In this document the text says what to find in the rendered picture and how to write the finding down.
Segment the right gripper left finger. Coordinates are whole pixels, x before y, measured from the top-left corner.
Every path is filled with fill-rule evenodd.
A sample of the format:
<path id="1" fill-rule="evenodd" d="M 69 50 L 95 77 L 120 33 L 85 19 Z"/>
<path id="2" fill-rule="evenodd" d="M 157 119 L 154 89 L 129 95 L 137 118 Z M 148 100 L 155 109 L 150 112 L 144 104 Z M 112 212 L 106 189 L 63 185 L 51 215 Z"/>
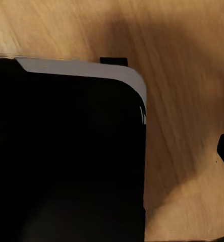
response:
<path id="1" fill-rule="evenodd" d="M 0 179 L 17 153 L 16 142 L 12 134 L 0 137 Z"/>

